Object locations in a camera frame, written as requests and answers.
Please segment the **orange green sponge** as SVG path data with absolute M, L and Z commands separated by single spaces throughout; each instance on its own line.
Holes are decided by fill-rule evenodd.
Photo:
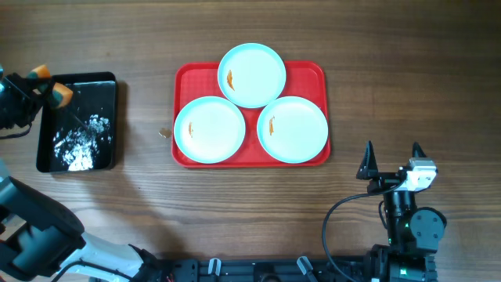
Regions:
M 40 65 L 27 75 L 27 78 L 38 80 L 35 84 L 35 91 L 37 94 L 48 92 L 45 97 L 52 109 L 64 108 L 67 106 L 72 97 L 73 91 L 65 85 L 55 82 L 53 86 L 50 85 L 52 75 L 46 65 Z

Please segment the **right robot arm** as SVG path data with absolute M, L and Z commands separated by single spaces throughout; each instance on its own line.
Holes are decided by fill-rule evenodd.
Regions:
M 438 281 L 434 255 L 447 220 L 434 208 L 419 208 L 415 199 L 431 187 L 437 174 L 419 143 L 413 144 L 412 157 L 397 172 L 379 172 L 373 145 L 367 143 L 356 178 L 369 181 L 369 194 L 383 196 L 388 245 L 376 244 L 366 253 L 364 281 Z

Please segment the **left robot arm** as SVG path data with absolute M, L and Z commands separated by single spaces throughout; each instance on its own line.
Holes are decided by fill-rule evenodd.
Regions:
M 31 128 L 43 107 L 64 108 L 72 91 L 45 70 L 25 78 L 1 77 L 1 127 Z M 1 231 L 12 216 L 24 223 L 1 241 L 1 270 L 31 281 L 37 276 L 58 281 L 80 273 L 92 281 L 159 281 L 157 259 L 144 249 L 113 244 L 85 232 L 81 221 L 60 202 L 1 171 Z

